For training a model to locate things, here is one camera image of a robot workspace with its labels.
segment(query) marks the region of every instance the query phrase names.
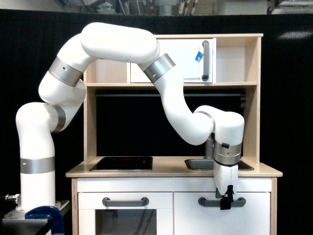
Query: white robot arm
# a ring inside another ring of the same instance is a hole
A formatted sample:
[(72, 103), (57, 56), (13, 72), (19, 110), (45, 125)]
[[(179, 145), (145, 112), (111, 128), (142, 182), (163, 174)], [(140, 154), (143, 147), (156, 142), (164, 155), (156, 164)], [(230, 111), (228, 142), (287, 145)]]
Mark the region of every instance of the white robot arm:
[(81, 106), (86, 88), (80, 77), (96, 59), (138, 64), (161, 94), (170, 124), (186, 142), (202, 144), (214, 132), (217, 188), (224, 195), (228, 185), (236, 185), (243, 117), (210, 106), (201, 106), (192, 113), (183, 96), (183, 75), (153, 34), (137, 28), (91, 23), (61, 48), (40, 83), (39, 94), (46, 103), (26, 104), (17, 113), (21, 210), (55, 205), (54, 145), (50, 133), (64, 130)]

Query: blue clamp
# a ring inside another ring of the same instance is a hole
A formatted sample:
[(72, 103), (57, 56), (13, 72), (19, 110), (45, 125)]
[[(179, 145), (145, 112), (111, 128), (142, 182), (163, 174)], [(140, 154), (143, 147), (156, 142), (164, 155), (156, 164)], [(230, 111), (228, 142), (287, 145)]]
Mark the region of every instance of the blue clamp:
[(51, 234), (64, 235), (64, 218), (59, 209), (53, 206), (37, 207), (25, 214), (25, 219), (48, 218), (51, 221)]

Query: blue sticker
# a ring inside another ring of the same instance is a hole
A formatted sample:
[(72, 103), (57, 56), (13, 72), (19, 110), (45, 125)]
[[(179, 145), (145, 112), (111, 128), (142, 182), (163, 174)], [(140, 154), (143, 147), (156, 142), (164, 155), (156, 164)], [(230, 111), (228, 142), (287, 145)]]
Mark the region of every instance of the blue sticker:
[(199, 63), (202, 58), (203, 58), (203, 54), (199, 51), (195, 60), (198, 61), (198, 63)]

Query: ceiling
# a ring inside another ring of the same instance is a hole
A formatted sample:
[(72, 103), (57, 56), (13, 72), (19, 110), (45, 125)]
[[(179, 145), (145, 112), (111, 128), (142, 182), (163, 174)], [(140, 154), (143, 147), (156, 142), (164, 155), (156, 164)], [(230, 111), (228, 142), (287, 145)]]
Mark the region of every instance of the ceiling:
[(313, 0), (0, 0), (0, 8), (149, 16), (264, 15), (313, 13)]

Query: metal sink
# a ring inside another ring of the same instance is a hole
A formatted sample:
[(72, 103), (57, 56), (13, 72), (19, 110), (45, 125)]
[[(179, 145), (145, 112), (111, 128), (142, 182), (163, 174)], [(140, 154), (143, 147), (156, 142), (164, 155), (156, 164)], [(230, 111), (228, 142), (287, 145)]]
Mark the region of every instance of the metal sink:
[[(214, 160), (213, 159), (187, 159), (185, 160), (186, 166), (190, 170), (213, 170)], [(254, 170), (253, 167), (240, 161), (238, 163), (239, 171)]]

